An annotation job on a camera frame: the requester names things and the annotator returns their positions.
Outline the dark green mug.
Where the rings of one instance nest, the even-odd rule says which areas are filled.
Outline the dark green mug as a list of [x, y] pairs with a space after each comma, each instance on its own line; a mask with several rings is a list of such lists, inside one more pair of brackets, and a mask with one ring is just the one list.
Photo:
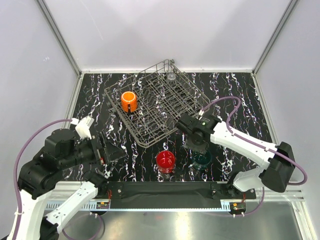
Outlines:
[[195, 152], [192, 155], [192, 166], [196, 170], [205, 170], [212, 164], [212, 155], [209, 151], [206, 153]]

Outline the red mug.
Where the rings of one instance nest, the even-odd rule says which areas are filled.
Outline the red mug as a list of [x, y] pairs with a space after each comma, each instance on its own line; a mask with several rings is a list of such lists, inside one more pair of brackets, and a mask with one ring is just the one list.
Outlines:
[[173, 172], [175, 167], [175, 155], [168, 150], [161, 151], [156, 156], [156, 164], [161, 173], [169, 174]]

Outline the orange plastic cup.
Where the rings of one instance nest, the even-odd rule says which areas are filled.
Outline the orange plastic cup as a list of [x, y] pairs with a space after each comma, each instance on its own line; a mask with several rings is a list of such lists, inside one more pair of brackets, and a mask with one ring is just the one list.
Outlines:
[[121, 95], [121, 108], [126, 113], [133, 113], [138, 107], [138, 97], [132, 91], [123, 92]]

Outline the clear plastic cup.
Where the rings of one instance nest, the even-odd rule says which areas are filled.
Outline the clear plastic cup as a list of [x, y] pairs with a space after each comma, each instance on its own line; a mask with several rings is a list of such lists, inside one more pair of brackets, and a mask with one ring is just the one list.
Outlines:
[[175, 73], [169, 73], [166, 77], [166, 82], [169, 86], [174, 87], [176, 85], [177, 77]]

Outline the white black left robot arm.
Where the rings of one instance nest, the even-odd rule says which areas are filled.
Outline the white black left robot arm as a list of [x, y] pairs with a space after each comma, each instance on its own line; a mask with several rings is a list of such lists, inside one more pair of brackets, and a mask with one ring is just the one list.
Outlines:
[[6, 240], [57, 240], [67, 223], [90, 200], [110, 196], [108, 181], [101, 173], [89, 172], [78, 190], [52, 212], [45, 208], [63, 171], [81, 164], [104, 165], [124, 158], [126, 152], [103, 133], [76, 140], [71, 129], [57, 129], [44, 146], [24, 164], [17, 179], [20, 199], [13, 226]]

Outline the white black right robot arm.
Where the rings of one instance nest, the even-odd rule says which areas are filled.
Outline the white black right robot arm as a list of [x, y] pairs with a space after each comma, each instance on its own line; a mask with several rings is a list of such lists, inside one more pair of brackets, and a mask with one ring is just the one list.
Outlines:
[[257, 167], [248, 171], [240, 171], [229, 179], [226, 192], [233, 199], [239, 198], [244, 192], [267, 187], [270, 190], [285, 192], [295, 166], [288, 162], [292, 150], [288, 144], [284, 149], [273, 143], [261, 141], [248, 136], [239, 130], [227, 128], [224, 121], [211, 120], [209, 122], [198, 119], [178, 121], [176, 124], [186, 133], [191, 143], [189, 148], [197, 152], [205, 152], [208, 143], [228, 148], [257, 164]]

